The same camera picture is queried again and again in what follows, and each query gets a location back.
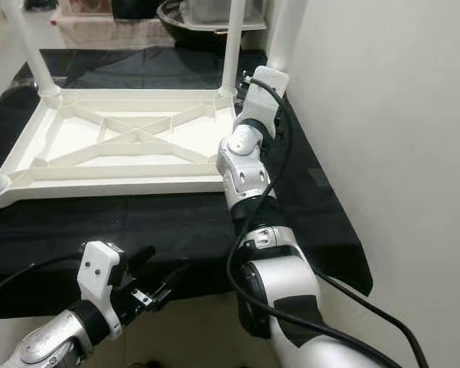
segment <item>black electrical cable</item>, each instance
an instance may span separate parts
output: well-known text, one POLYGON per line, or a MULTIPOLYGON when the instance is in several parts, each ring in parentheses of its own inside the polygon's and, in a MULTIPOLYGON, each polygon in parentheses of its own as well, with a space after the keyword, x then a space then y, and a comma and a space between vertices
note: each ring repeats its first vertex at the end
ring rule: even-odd
POLYGON ((234 290, 237 292, 237 294, 243 297, 248 303, 254 305, 255 307, 260 308, 261 310, 265 311, 267 314, 271 316, 274 316, 281 320, 286 320, 287 322, 290 322, 292 324, 296 324, 298 326, 301 326, 309 330, 318 332, 320 334, 324 334, 329 337, 340 340, 344 342, 345 344, 347 344, 348 346, 354 347, 356 350, 360 351, 361 353, 365 354, 366 356, 370 357, 376 362, 383 364, 386 367, 402 368, 398 363, 390 359, 387 355, 381 353, 374 347, 368 345, 367 343, 364 343, 361 340, 358 340, 355 337, 352 337, 346 333, 335 330, 328 326, 314 324, 307 320, 302 320, 301 318, 298 318, 291 314, 282 312, 276 308, 269 307, 267 304, 260 302, 258 299, 248 294, 240 285, 238 285, 237 281, 234 279, 232 275, 232 259, 234 258, 235 252, 238 249, 238 246, 240 245, 240 243, 242 242, 242 239, 247 234, 248 227, 251 224, 252 218, 254 217, 255 213, 257 212, 257 210, 259 209, 259 207, 261 206, 261 204, 263 203, 263 201, 265 200, 269 192, 275 187, 276 182, 278 181, 280 175, 283 173, 283 170, 286 164, 288 163, 288 158, 291 153, 291 147, 293 146, 293 130, 291 127, 291 120, 293 119, 293 114, 291 113, 290 107, 283 101, 283 99, 281 99, 281 97, 275 92, 275 90, 268 84, 262 82, 261 80, 257 80, 254 78, 251 78, 250 83, 257 84, 259 87, 264 88, 276 100, 279 107, 285 113, 286 115, 285 121, 287 124, 288 138, 287 138, 286 150, 284 152, 284 157, 283 157, 283 160, 281 161, 278 171, 276 172, 276 175, 270 181, 270 183, 268 184, 264 192, 258 198, 257 202, 255 203, 255 207, 252 213, 249 215, 249 217, 245 221, 243 229, 241 230, 240 234, 237 236, 234 245, 232 246, 232 248, 230 249, 230 252, 228 253, 225 270, 226 270, 228 280, 230 281, 230 284, 232 285, 234 290))
POLYGON ((352 291, 348 290, 343 285, 339 284, 338 282, 336 282, 335 280, 327 276, 321 270, 314 268, 314 273, 318 275, 320 278, 322 278, 329 285, 341 291, 342 293, 344 293, 345 295, 347 295, 348 297, 356 301, 358 304, 361 304, 368 311, 373 312, 374 314, 380 316, 387 322, 390 322, 395 327, 397 327, 404 334, 406 339, 409 341, 409 345, 411 346, 412 352, 414 353, 414 356, 416 357, 419 367, 429 368, 428 361, 426 360, 426 357, 424 353, 422 352, 422 348, 419 345, 419 341, 416 339, 416 336, 414 335, 414 333, 405 324, 403 324, 400 320, 397 320, 394 316, 388 314, 384 310, 379 309, 378 307, 370 304, 368 301, 365 301, 364 299, 362 299, 360 296, 354 294, 352 291))
POLYGON ((70 259, 81 259, 81 254, 75 253, 75 254, 72 254, 72 255, 66 255, 64 257, 53 258, 53 259, 50 259, 50 260, 44 261, 44 262, 39 262, 39 263, 34 263, 33 262, 30 265, 28 265, 27 267, 22 268, 21 270, 19 270, 19 271, 15 272, 14 274, 11 274, 10 276, 8 276, 5 280, 1 281, 0 282, 0 290, 5 285, 9 284, 11 281, 15 280, 16 278, 21 277, 23 274, 27 274, 28 272, 31 272, 33 270, 38 270, 39 268, 44 268, 44 267, 47 267, 49 265, 53 265, 55 263, 62 262, 62 261, 67 261, 67 260, 70 260, 70 259))

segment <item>plastic container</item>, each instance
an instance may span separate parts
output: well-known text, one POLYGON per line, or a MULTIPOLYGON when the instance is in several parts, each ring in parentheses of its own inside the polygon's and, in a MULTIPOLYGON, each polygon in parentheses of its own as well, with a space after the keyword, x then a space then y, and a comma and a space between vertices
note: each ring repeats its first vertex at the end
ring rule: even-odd
MULTIPOLYGON (((203 24, 228 22, 231 0, 187 0, 191 18, 203 24)), ((264 14, 264 0, 245 2, 245 19, 257 12, 264 14)))

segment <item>black tablecloth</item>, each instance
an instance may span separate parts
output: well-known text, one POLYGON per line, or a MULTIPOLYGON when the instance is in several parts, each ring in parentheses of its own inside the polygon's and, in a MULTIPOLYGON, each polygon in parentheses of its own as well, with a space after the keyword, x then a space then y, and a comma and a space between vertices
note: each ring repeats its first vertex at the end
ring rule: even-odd
MULTIPOLYGON (((44 56, 54 79, 68 88, 217 88, 223 62, 208 52, 171 48, 49 50, 44 56)), ((242 52, 239 70, 264 62, 261 52, 242 52)), ((38 104, 30 84, 25 66, 0 98, 0 165, 38 104)), ((292 126, 296 140, 277 190, 285 218, 312 264, 367 294, 373 281, 360 241, 296 119, 292 126)), ((269 154, 271 173, 283 145, 269 154)), ((229 290, 224 264, 234 238, 221 193, 20 201, 0 209, 0 280, 100 239, 128 252, 156 248, 141 275, 147 288, 188 263, 176 296, 213 294, 229 290)), ((10 283, 0 293, 0 317, 56 314, 78 298, 76 273, 77 263, 65 262, 10 283)))

